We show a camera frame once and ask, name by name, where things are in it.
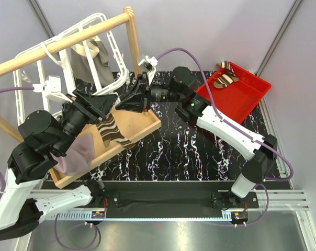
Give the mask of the red plastic tray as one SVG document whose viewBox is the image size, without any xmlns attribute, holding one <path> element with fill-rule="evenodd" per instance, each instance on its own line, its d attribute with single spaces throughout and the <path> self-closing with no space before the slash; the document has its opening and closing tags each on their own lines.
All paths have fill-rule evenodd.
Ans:
<svg viewBox="0 0 316 251">
<path fill-rule="evenodd" d="M 226 116 L 241 124 L 258 105 L 272 85 L 253 73 L 230 63 L 239 79 L 226 88 L 215 88 L 214 82 L 225 74 L 225 69 L 218 69 L 207 82 L 215 101 L 216 108 Z"/>
</svg>

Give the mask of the brown striped sock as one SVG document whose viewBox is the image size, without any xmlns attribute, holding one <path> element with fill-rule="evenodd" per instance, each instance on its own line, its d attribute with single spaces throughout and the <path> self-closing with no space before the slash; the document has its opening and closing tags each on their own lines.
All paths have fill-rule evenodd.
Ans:
<svg viewBox="0 0 316 251">
<path fill-rule="evenodd" d="M 134 147 L 134 143 L 120 132 L 112 114 L 109 114 L 108 117 L 97 125 L 97 130 L 105 147 L 108 147 L 111 141 L 118 143 L 125 149 Z"/>
<path fill-rule="evenodd" d="M 225 73 L 216 79 L 213 86 L 217 89 L 223 89 L 231 85 L 232 83 L 238 82 L 239 78 L 236 76 L 230 62 L 223 61 L 217 63 L 217 66 L 225 69 Z"/>
</svg>

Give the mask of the lilac sock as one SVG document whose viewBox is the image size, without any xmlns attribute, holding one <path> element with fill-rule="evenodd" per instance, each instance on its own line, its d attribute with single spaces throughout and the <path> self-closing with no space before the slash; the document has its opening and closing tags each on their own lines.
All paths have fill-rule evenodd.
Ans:
<svg viewBox="0 0 316 251">
<path fill-rule="evenodd" d="M 66 152 L 65 157 L 55 157 L 57 164 L 53 167 L 58 172 L 73 176 L 91 168 L 95 158 L 94 139 L 91 133 L 78 136 Z"/>
</svg>

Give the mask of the white plastic sock hanger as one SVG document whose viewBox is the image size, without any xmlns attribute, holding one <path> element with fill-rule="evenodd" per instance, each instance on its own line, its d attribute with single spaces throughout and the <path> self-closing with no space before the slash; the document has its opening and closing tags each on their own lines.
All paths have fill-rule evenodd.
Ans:
<svg viewBox="0 0 316 251">
<path fill-rule="evenodd" d="M 65 37 L 68 37 L 72 34 L 77 34 L 78 32 L 84 30 L 85 28 L 91 27 L 91 24 L 94 21 L 99 21 L 100 24 L 108 21 L 109 19 L 103 14 L 103 13 L 94 13 L 87 18 L 83 19 L 82 21 L 78 22 L 77 24 L 73 25 L 69 29 L 63 31 L 62 33 L 58 34 L 57 36 L 54 36 L 46 41 L 43 41 L 39 43 L 38 45 L 35 45 L 19 54 L 16 55 L 17 58 L 21 56 L 25 56 L 30 52 L 34 52 L 38 49 L 46 49 L 48 45 L 50 45 L 53 42 L 59 41 Z M 66 84 L 66 90 L 69 94 L 73 94 L 73 90 L 76 88 L 75 86 L 75 79 L 76 77 L 73 75 L 73 68 L 72 63 L 74 62 L 74 58 L 72 56 L 68 55 L 68 52 L 75 52 L 80 58 L 86 59 L 88 63 L 88 69 L 87 70 L 81 70 L 82 72 L 89 72 L 93 78 L 93 84 L 96 87 L 95 95 L 104 95 L 104 94 L 113 94 L 115 90 L 120 88 L 124 83 L 130 82 L 130 75 L 129 70 L 127 69 L 124 61 L 123 61 L 123 54 L 119 51 L 119 48 L 117 46 L 117 43 L 114 39 L 114 36 L 110 29 L 106 31 L 106 36 L 109 41 L 110 47 L 112 49 L 112 53 L 114 56 L 114 59 L 119 67 L 119 77 L 117 80 L 113 81 L 109 85 L 104 85 L 101 80 L 102 71 L 97 68 L 97 63 L 94 61 L 98 58 L 98 56 L 101 54 L 101 51 L 95 52 L 93 49 L 93 41 L 96 41 L 97 43 L 100 43 L 101 40 L 97 35 L 90 39 L 86 39 L 80 43 L 77 43 L 71 47 L 66 47 L 65 49 L 58 52 L 60 59 L 56 60 L 50 51 L 46 52 L 47 56 L 59 67 L 62 68 L 65 84 Z M 47 79 L 44 75 L 44 68 L 41 60 L 38 60 L 37 62 L 37 69 L 40 79 L 40 84 L 44 83 L 44 81 Z M 43 108 L 46 111 L 50 110 L 50 104 L 48 99 L 43 98 Z"/>
</svg>

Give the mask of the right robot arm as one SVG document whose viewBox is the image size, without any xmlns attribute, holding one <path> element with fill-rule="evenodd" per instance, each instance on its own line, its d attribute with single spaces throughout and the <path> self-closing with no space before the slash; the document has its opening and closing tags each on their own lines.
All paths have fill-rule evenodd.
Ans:
<svg viewBox="0 0 316 251">
<path fill-rule="evenodd" d="M 247 130 L 218 110 L 193 90 L 195 76 L 183 66 L 176 67 L 168 84 L 153 84 L 147 73 L 139 74 L 133 89 L 121 98 L 117 110 L 148 111 L 153 102 L 175 102 L 175 112 L 188 124 L 206 130 L 236 149 L 246 163 L 226 195 L 215 195 L 221 209 L 243 207 L 249 191 L 261 184 L 273 167 L 277 139 Z"/>
</svg>

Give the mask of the aluminium rail frame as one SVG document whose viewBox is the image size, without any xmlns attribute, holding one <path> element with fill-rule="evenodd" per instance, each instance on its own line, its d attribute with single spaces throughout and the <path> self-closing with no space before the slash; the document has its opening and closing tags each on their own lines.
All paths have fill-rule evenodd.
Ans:
<svg viewBox="0 0 316 251">
<path fill-rule="evenodd" d="M 259 195 L 264 195 L 265 209 L 293 211 L 302 208 L 293 190 L 267 189 L 269 171 L 281 157 L 275 136 L 252 132 L 219 111 L 212 99 L 205 99 L 192 89 L 193 79 L 173 76 L 168 85 L 152 85 L 139 75 L 132 91 L 116 106 L 118 113 L 130 117 L 146 112 L 152 102 L 175 102 L 176 113 L 187 123 L 208 131 L 230 144 L 245 159 L 235 181 L 174 181 L 171 183 L 89 181 L 73 190 L 33 190 L 33 199 L 44 219 L 78 208 L 99 209 L 107 205 L 96 220 L 129 221 L 205 221 L 230 228 L 251 226 L 250 210 L 259 209 Z"/>
</svg>

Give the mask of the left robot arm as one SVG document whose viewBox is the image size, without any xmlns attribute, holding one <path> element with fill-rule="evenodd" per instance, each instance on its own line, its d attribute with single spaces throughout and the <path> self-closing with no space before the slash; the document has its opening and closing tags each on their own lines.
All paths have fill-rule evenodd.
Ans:
<svg viewBox="0 0 316 251">
<path fill-rule="evenodd" d="M 56 119 L 45 110 L 31 113 L 18 127 L 23 141 L 12 151 L 0 189 L 0 241 L 22 237 L 51 216 L 75 207 L 98 207 L 104 199 L 100 183 L 89 181 L 58 196 L 34 199 L 34 187 L 64 157 L 87 124 L 111 112 L 118 96 L 88 95 L 74 90 Z"/>
</svg>

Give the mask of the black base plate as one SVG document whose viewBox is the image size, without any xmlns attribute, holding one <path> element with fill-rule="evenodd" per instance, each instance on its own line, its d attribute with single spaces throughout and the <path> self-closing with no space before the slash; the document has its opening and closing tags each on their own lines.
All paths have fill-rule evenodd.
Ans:
<svg viewBox="0 0 316 251">
<path fill-rule="evenodd" d="M 217 218 L 223 209 L 258 209 L 250 192 L 238 206 L 229 203 L 231 181 L 104 181 L 108 219 L 180 220 Z"/>
</svg>

